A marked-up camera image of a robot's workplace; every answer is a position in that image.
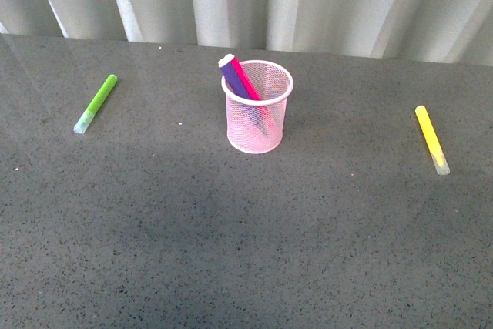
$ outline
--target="mesh cup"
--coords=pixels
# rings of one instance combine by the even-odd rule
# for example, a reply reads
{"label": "mesh cup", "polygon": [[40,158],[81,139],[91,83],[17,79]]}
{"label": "mesh cup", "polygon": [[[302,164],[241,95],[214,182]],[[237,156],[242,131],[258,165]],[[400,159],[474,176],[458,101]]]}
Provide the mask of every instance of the mesh cup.
{"label": "mesh cup", "polygon": [[283,138],[287,97],[293,91],[293,77],[280,65],[268,61],[240,63],[255,90],[264,100],[237,96],[221,79],[226,93],[227,135],[231,145],[245,153],[265,153]]}

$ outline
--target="table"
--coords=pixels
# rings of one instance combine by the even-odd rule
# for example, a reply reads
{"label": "table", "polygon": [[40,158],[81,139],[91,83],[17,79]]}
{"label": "table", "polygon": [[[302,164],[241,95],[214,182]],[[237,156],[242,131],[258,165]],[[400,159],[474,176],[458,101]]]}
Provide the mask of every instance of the table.
{"label": "table", "polygon": [[[270,153],[226,138],[228,52],[293,75]],[[462,64],[3,35],[0,327],[492,326],[492,80]]]}

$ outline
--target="marker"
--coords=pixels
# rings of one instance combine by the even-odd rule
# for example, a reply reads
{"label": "marker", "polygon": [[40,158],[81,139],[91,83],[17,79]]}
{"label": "marker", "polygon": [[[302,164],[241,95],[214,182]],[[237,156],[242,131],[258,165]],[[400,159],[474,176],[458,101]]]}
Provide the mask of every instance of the marker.
{"label": "marker", "polygon": [[252,99],[250,94],[248,94],[247,89],[241,82],[241,79],[236,73],[233,65],[231,64],[231,60],[233,58],[234,55],[228,54],[224,58],[220,59],[217,65],[219,66],[228,84],[230,84],[231,89],[237,96],[244,99]]}
{"label": "marker", "polygon": [[448,175],[450,168],[443,150],[441,150],[440,142],[438,142],[437,134],[431,125],[430,116],[424,106],[416,107],[416,116],[418,117],[421,130],[423,130],[424,139],[430,150],[431,158],[433,159],[434,167],[437,169],[438,175]]}
{"label": "marker", "polygon": [[83,134],[86,132],[87,127],[91,123],[92,119],[94,119],[94,116],[99,111],[108,95],[111,93],[117,81],[118,79],[115,75],[108,76],[104,84],[102,84],[99,91],[96,93],[90,104],[87,106],[82,116],[80,116],[79,121],[77,121],[76,125],[74,126],[74,133]]}

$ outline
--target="curtain fold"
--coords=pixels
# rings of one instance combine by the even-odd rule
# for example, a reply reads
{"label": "curtain fold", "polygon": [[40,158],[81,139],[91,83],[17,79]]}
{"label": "curtain fold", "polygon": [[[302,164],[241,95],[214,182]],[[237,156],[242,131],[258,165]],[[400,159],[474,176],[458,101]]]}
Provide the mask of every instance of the curtain fold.
{"label": "curtain fold", "polygon": [[493,0],[0,0],[0,32],[493,65]]}

